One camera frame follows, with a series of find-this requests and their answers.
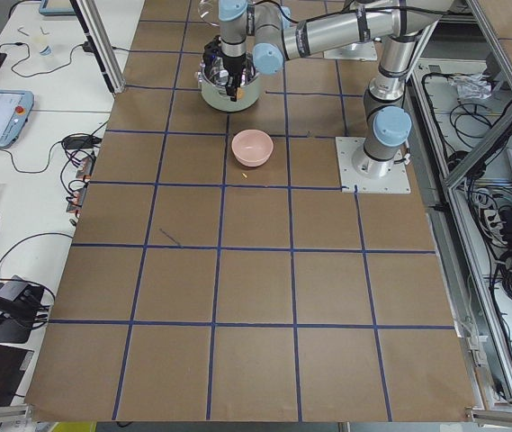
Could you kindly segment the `black power adapter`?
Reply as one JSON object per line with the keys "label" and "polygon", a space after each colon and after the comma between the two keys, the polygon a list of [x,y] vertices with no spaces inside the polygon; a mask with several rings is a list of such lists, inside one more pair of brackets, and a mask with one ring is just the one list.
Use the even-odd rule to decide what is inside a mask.
{"label": "black power adapter", "polygon": [[92,149],[102,142],[101,138],[93,135],[75,134],[66,136],[62,140],[63,149]]}

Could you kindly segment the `pink bowl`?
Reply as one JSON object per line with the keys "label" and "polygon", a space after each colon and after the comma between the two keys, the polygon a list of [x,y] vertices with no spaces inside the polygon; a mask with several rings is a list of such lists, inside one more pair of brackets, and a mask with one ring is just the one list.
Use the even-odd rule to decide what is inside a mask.
{"label": "pink bowl", "polygon": [[261,130],[243,130],[236,134],[231,143],[232,153],[245,167],[260,167],[271,157],[274,143]]}

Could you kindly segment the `paper cup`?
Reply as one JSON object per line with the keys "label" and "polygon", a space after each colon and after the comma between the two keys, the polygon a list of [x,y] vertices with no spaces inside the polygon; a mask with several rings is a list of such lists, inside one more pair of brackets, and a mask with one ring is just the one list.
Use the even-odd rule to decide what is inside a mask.
{"label": "paper cup", "polygon": [[34,46],[42,57],[48,57],[52,54],[52,48],[46,35],[38,34],[32,38]]}

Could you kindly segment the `glass pot lid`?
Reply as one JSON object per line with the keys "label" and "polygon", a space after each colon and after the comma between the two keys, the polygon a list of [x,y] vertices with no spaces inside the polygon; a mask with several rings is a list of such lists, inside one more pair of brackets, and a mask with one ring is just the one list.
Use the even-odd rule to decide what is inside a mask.
{"label": "glass pot lid", "polygon": [[204,23],[212,27],[219,27],[219,1],[218,0],[200,0],[197,11],[199,17]]}

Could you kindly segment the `aluminium frame post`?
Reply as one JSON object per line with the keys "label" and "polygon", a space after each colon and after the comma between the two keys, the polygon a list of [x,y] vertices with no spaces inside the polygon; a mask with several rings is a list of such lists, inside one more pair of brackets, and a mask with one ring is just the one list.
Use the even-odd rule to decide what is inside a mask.
{"label": "aluminium frame post", "polygon": [[80,23],[86,41],[94,53],[103,80],[111,94],[124,91],[125,78],[113,52],[108,34],[94,0],[71,0],[72,8]]}

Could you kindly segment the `crumpled paper ball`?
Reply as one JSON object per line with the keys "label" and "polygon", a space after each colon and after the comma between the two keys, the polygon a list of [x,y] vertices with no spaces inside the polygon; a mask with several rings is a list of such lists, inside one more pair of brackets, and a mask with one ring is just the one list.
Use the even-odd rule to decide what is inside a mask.
{"label": "crumpled paper ball", "polygon": [[452,84],[463,100],[485,100],[492,95],[491,84],[482,74],[458,75],[453,77]]}

